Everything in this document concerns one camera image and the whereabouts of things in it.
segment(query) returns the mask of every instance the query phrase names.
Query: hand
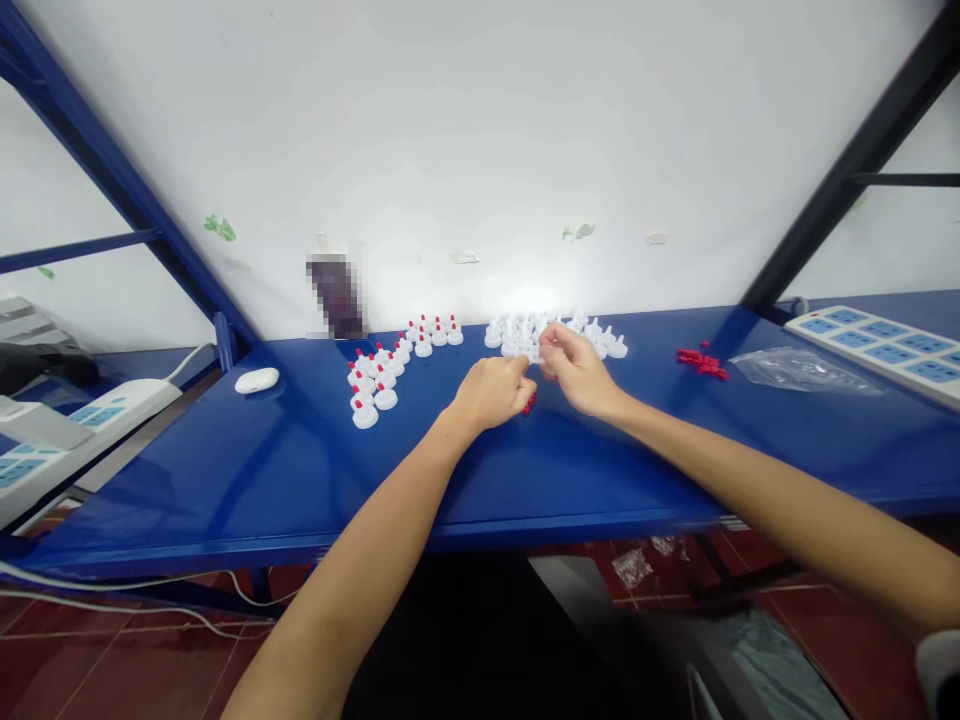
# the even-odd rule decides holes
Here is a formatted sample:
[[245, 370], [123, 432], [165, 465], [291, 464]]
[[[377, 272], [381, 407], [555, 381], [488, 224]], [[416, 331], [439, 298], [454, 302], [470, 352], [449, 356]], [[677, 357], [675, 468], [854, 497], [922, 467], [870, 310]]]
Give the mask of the hand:
[[540, 357], [543, 376], [559, 382], [570, 404], [584, 415], [602, 417], [624, 397], [593, 343], [563, 323], [552, 323], [540, 335]]
[[448, 410], [478, 434], [502, 425], [527, 406], [537, 384], [524, 377], [526, 355], [483, 358], [470, 368]]

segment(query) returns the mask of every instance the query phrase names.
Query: white computer mouse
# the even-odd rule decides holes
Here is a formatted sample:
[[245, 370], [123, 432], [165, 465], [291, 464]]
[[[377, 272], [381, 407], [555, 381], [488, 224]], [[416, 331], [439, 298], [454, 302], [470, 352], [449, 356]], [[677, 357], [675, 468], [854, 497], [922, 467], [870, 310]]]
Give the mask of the white computer mouse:
[[233, 386], [233, 389], [241, 395], [249, 395], [252, 392], [272, 388], [279, 379], [280, 372], [276, 368], [251, 370], [237, 378], [237, 384]]

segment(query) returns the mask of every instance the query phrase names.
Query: white power strip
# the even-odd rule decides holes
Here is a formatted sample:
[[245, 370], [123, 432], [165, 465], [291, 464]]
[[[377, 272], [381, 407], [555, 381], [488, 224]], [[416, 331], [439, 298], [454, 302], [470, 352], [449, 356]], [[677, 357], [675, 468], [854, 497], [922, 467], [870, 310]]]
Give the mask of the white power strip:
[[845, 305], [785, 326], [818, 345], [960, 410], [960, 342]]
[[0, 456], [0, 527], [180, 397], [165, 380], [131, 380], [70, 415], [93, 435], [72, 450], [17, 445]]

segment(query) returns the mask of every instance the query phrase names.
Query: red components pile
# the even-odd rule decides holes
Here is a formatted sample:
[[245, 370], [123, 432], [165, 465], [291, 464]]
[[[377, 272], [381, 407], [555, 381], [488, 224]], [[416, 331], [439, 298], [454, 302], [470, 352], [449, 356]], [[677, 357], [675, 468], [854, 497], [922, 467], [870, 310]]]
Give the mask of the red components pile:
[[537, 394], [534, 393], [533, 395], [530, 396], [530, 399], [527, 400], [527, 406], [520, 411], [521, 413], [523, 413], [524, 417], [530, 414], [530, 411], [533, 409], [533, 401], [536, 399], [537, 399]]
[[[700, 343], [701, 348], [710, 347], [710, 343], [704, 340]], [[677, 350], [677, 362], [684, 365], [693, 365], [697, 368], [697, 375], [712, 375], [721, 380], [729, 379], [730, 375], [720, 367], [719, 358], [710, 357], [697, 350]]]

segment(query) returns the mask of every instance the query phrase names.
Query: white cable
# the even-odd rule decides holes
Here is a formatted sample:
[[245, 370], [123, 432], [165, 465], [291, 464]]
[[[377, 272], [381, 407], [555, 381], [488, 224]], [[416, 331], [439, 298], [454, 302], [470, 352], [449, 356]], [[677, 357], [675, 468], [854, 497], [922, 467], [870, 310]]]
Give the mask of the white cable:
[[803, 310], [803, 312], [800, 313], [801, 315], [806, 315], [808, 312], [810, 312], [810, 302], [803, 295], [797, 295], [796, 297], [792, 297], [792, 298], [781, 298], [779, 302], [789, 302], [789, 303], [798, 302], [800, 303], [800, 307]]
[[163, 379], [164, 382], [170, 382], [171, 380], [173, 380], [177, 375], [179, 375], [183, 371], [183, 369], [187, 366], [187, 364], [197, 356], [197, 353], [199, 353], [204, 348], [211, 347], [212, 345], [213, 343], [204, 343], [200, 347], [194, 348], [194, 350], [191, 351], [191, 353], [183, 359], [183, 362], [177, 365], [177, 369]]
[[68, 598], [61, 597], [51, 597], [50, 595], [41, 595], [40, 593], [31, 593], [31, 592], [22, 592], [20, 590], [0, 590], [0, 597], [19, 597], [26, 598], [28, 600], [40, 600], [41, 602], [52, 602], [57, 605], [69, 605], [70, 607], [78, 607], [82, 610], [95, 610], [96, 612], [119, 612], [127, 613], [128, 615], [152, 615], [153, 613], [158, 612], [179, 612], [184, 615], [191, 615], [192, 617], [197, 618], [200, 622], [207, 626], [207, 629], [211, 632], [216, 633], [222, 637], [232, 638], [235, 640], [257, 640], [262, 638], [264, 635], [269, 634], [269, 630], [266, 632], [260, 633], [259, 635], [234, 635], [233, 633], [224, 632], [220, 628], [216, 627], [213, 623], [207, 620], [200, 613], [189, 610], [187, 608], [181, 607], [169, 607], [169, 608], [122, 608], [122, 607], [112, 607], [109, 605], [93, 605], [91, 603], [80, 602], [79, 600], [70, 600]]
[[183, 577], [176, 578], [163, 578], [161, 580], [148, 580], [147, 582], [139, 583], [126, 583], [123, 585], [90, 585], [88, 583], [75, 583], [69, 580], [60, 580], [59, 578], [51, 578], [45, 575], [37, 575], [32, 573], [29, 570], [22, 570], [16, 565], [11, 565], [10, 563], [0, 561], [0, 573], [10, 575], [11, 577], [19, 578], [20, 580], [26, 580], [27, 582], [36, 583], [37, 585], [46, 585], [47, 587], [60, 588], [61, 590], [90, 590], [93, 592], [113, 592], [120, 590], [136, 590], [138, 588], [151, 587], [153, 585], [164, 585], [170, 582], [177, 582], [178, 580], [192, 580], [193, 578], [204, 577], [205, 575], [214, 575], [219, 572], [225, 572], [230, 576], [230, 579], [233, 580], [233, 587], [237, 591], [237, 595], [242, 597], [250, 605], [256, 605], [257, 607], [269, 607], [270, 605], [276, 605], [277, 603], [282, 603], [284, 600], [288, 600], [300, 592], [299, 588], [294, 590], [292, 593], [284, 595], [278, 600], [271, 600], [268, 603], [257, 602], [253, 598], [247, 597], [247, 595], [240, 589], [240, 581], [237, 580], [237, 576], [232, 570], [211, 570], [210, 572], [197, 573], [196, 575], [184, 575]]

